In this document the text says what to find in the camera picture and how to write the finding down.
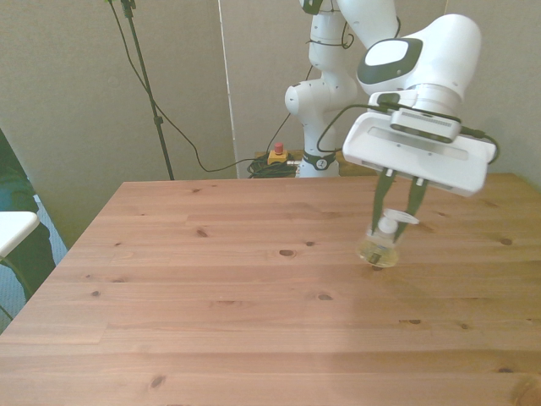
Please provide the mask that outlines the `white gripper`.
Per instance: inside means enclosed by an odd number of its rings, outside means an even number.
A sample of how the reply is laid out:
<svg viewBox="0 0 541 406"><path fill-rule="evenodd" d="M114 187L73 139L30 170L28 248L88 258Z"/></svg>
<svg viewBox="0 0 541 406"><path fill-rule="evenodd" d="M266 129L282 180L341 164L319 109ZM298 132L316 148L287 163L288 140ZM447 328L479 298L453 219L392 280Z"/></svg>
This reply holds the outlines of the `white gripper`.
<svg viewBox="0 0 541 406"><path fill-rule="evenodd" d="M495 145L466 136L459 135L445 144L403 133L391 127L389 116L377 112L359 116L342 147L348 162L381 171L374 193L371 233L377 229L396 172L413 179L406 213L414 217L422 205L428 181L435 188L457 195L478 193L495 152ZM398 223L395 244L406 227L406 222Z"/></svg>

